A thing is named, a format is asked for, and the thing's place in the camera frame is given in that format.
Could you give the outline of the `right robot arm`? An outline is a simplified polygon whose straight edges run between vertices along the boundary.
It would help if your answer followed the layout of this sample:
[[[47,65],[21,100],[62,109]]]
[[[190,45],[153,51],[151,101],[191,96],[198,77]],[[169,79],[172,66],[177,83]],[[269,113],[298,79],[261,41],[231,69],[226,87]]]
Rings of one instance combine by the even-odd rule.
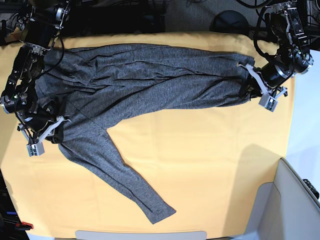
[[[0,103],[7,114],[15,114],[28,145],[42,142],[63,120],[43,110],[37,103],[36,81],[48,73],[45,54],[50,51],[67,20],[71,1],[30,0],[25,27],[21,33],[22,47],[1,94]]]

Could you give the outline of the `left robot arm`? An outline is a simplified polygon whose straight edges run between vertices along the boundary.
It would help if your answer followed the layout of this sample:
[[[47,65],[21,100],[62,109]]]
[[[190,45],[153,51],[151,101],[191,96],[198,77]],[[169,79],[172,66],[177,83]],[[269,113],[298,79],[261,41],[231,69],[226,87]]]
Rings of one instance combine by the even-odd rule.
[[[305,33],[299,16],[297,2],[295,0],[266,0],[260,4],[247,4],[239,2],[248,9],[254,9],[258,13],[253,45],[256,52],[267,60],[262,68],[254,67],[253,71],[261,78],[262,84],[252,76],[240,90],[240,96],[245,98],[262,97],[263,90],[271,97],[287,96],[288,91],[283,83],[296,74],[305,74],[313,65],[313,58],[308,48],[308,36]],[[266,19],[266,27],[277,38],[278,49],[271,55],[260,49],[258,45],[258,33],[266,10],[270,10]]]

